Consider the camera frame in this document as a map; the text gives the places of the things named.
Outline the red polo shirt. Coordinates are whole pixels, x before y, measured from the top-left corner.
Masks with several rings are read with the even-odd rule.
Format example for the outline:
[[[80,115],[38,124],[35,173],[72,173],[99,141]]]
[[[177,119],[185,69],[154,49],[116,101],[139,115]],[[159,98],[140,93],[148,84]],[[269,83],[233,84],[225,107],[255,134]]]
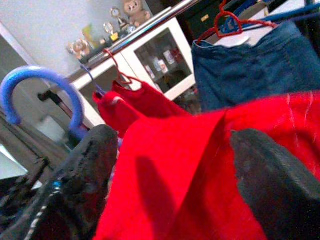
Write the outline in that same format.
[[[97,105],[101,118],[117,132],[121,139],[124,138],[132,124],[144,117],[114,91],[109,91],[104,95],[94,92],[92,99]]]
[[[142,82],[138,90],[130,90],[115,81],[112,90],[137,111],[150,118],[164,119],[191,115],[146,82]]]

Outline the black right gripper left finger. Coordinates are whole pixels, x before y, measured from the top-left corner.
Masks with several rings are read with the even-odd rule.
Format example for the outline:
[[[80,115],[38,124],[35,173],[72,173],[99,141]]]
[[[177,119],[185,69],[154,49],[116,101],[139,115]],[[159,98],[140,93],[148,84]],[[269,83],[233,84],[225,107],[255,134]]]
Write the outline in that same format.
[[[0,240],[92,240],[117,161],[118,135],[92,128],[39,189],[48,165],[20,176],[0,198]]]

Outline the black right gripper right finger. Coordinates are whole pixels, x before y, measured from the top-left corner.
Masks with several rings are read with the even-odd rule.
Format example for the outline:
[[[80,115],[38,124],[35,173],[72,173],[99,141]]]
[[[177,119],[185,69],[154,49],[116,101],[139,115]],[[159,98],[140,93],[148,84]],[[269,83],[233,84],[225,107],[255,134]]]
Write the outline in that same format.
[[[256,129],[233,131],[237,188],[268,240],[320,240],[320,181]]]

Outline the blue denim garment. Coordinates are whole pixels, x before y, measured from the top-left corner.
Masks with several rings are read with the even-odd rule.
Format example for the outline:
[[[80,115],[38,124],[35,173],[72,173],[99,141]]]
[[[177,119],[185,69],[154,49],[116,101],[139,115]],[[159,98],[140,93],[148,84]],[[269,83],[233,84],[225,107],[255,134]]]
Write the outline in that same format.
[[[320,57],[293,22],[255,45],[233,47],[193,42],[192,60],[203,112],[255,99],[320,90]]]

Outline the small clock trophy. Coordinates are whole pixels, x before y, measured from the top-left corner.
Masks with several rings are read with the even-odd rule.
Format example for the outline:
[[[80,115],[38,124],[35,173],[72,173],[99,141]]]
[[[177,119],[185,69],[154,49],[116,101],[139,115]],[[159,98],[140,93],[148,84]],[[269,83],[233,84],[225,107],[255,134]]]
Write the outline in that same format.
[[[110,14],[113,18],[115,18],[118,21],[118,24],[121,28],[124,28],[128,24],[128,22],[124,18],[122,18],[121,11],[119,8],[112,7],[110,9]]]

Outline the white glass door cabinet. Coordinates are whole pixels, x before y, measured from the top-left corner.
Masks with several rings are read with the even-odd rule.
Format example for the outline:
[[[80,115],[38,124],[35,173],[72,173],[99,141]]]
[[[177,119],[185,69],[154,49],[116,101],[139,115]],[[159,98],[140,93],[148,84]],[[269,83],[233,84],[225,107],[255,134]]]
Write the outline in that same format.
[[[132,33],[122,50],[110,49],[113,58],[102,53],[101,61],[89,73],[71,83],[80,93],[87,127],[104,123],[92,99],[92,81],[108,91],[116,70],[148,83],[171,101],[195,85],[191,47],[178,20],[173,17],[157,27],[153,23]]]

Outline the red pinstriped shirt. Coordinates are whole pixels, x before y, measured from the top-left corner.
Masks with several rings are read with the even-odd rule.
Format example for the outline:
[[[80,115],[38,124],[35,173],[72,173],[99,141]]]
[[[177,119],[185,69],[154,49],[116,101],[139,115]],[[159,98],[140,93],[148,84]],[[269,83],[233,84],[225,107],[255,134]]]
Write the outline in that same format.
[[[237,185],[231,136],[246,129],[271,137],[320,181],[320,90],[143,117],[124,135],[93,240],[268,240]]]

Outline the red plastic hanger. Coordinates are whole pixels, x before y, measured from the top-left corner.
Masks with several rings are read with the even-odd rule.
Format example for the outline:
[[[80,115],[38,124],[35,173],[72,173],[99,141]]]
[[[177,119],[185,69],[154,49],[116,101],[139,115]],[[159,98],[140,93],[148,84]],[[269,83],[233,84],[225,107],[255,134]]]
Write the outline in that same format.
[[[133,76],[129,76],[125,73],[123,73],[122,71],[120,71],[119,69],[119,64],[117,62],[117,60],[115,59],[114,55],[111,53],[111,51],[108,48],[104,48],[103,52],[105,54],[108,54],[108,56],[113,60],[116,70],[117,70],[117,79],[121,84],[124,85],[131,85],[133,83],[133,81],[136,81],[138,83],[142,83],[142,81],[136,77]]]
[[[216,34],[216,36],[221,39],[225,37],[231,37],[235,35],[240,35],[243,33],[243,25],[261,25],[264,27],[271,27],[276,28],[277,24],[270,22],[270,21],[264,21],[264,20],[258,20],[258,19],[239,19],[234,13],[230,11],[224,10],[224,7],[227,3],[227,0],[222,0],[222,2],[219,4],[219,14],[215,17],[213,22],[213,27],[205,31],[197,40],[196,43],[199,44],[202,40],[209,37],[211,34]],[[231,17],[237,24],[237,29],[235,31],[229,32],[229,33],[222,33],[219,30],[219,19],[221,17]]]

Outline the crystal figurine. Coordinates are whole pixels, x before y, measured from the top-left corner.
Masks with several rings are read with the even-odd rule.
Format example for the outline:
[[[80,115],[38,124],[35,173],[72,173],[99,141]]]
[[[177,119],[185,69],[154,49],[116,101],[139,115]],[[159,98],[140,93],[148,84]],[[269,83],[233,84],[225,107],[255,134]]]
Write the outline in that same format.
[[[68,43],[67,51],[74,55],[78,60],[81,60],[91,52],[89,43],[84,39],[78,39],[73,43]]]

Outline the steel rail clothes rack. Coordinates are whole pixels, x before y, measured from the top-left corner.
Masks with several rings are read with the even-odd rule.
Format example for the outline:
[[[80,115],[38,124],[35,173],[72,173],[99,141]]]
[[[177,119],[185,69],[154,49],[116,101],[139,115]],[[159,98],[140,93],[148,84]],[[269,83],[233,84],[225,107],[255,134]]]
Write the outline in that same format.
[[[110,48],[111,53],[119,63],[120,70],[147,82],[159,92],[162,91],[159,78],[152,79],[151,72],[145,68],[138,50],[154,43],[156,38],[172,38],[171,43],[181,53],[181,63],[185,64],[186,76],[175,86],[164,92],[164,96],[173,101],[195,85],[191,47],[178,23],[177,16],[198,3],[199,0],[183,0],[174,7],[168,7],[152,19],[140,26],[135,32],[120,40]],[[105,89],[111,88],[111,81],[116,77],[116,65],[106,53],[101,53],[92,60],[88,67],[99,85]],[[84,95],[83,90],[92,85],[90,76],[82,70],[82,75],[72,80],[71,85],[80,93],[84,111],[84,125],[88,128],[103,124],[97,108],[90,96]]]

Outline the purple plastic hanger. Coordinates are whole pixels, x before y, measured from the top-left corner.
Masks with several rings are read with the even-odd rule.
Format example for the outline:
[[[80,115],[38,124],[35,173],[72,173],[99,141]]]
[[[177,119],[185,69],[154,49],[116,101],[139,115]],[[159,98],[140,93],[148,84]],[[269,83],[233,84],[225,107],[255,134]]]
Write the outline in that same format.
[[[101,97],[103,97],[105,95],[105,91],[97,84],[95,78],[93,77],[91,70],[89,68],[87,68],[84,64],[80,64],[80,68],[83,69],[90,77],[92,84],[95,87],[95,92],[100,95]]]
[[[82,128],[84,122],[83,104],[75,88],[67,80],[51,69],[41,66],[21,66],[8,73],[0,84],[0,104],[6,120],[13,125],[19,125],[22,120],[13,103],[13,92],[22,81],[28,79],[43,79],[57,84],[66,92],[72,105],[72,117],[69,123],[69,132],[78,140],[82,140],[87,130]]]

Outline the brown teddy bear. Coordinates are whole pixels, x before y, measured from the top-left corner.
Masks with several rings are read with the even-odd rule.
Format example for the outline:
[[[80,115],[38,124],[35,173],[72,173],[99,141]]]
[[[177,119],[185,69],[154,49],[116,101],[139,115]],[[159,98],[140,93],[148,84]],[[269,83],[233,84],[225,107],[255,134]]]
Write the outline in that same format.
[[[151,13],[144,9],[142,0],[122,0],[124,13],[129,23],[139,27],[151,18]]]

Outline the white printed T-shirt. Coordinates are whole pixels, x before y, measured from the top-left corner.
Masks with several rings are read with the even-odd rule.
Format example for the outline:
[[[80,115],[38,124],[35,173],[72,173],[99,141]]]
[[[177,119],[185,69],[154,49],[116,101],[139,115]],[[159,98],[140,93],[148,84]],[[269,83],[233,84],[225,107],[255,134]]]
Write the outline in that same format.
[[[254,46],[265,34],[262,28],[246,28],[243,33],[234,36],[227,36],[218,39],[217,37],[212,37],[210,43],[214,46],[224,46],[227,48],[236,47],[244,44]]]

